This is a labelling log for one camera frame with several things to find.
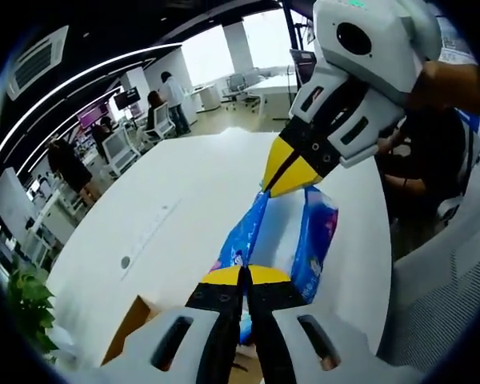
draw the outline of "black dress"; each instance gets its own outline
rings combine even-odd
[[[64,181],[77,193],[92,179],[92,174],[65,140],[59,139],[55,145],[50,145],[48,163],[52,172],[59,172]]]

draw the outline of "white shirt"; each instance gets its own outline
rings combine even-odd
[[[167,81],[162,85],[160,93],[162,94],[163,98],[167,100],[167,105],[169,108],[173,106],[179,106],[185,98],[182,87],[172,76],[168,78]]]

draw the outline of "blue plastic package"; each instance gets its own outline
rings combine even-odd
[[[269,199],[268,193],[258,193],[251,208],[229,233],[211,270],[250,263]],[[295,245],[291,269],[285,272],[305,301],[311,303],[316,295],[323,261],[336,229],[338,209],[327,196],[312,186],[304,189],[304,199],[298,243]],[[240,344],[248,341],[251,330],[246,302],[244,298]]]

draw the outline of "potted plant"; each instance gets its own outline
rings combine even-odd
[[[52,293],[38,278],[35,268],[14,268],[9,276],[6,296],[10,312],[18,330],[43,356],[57,347],[46,336],[46,329],[53,327],[53,308],[49,299]]]

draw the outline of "air conditioner vent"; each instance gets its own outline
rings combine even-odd
[[[64,26],[39,40],[16,61],[7,87],[12,100],[61,63],[68,29]]]

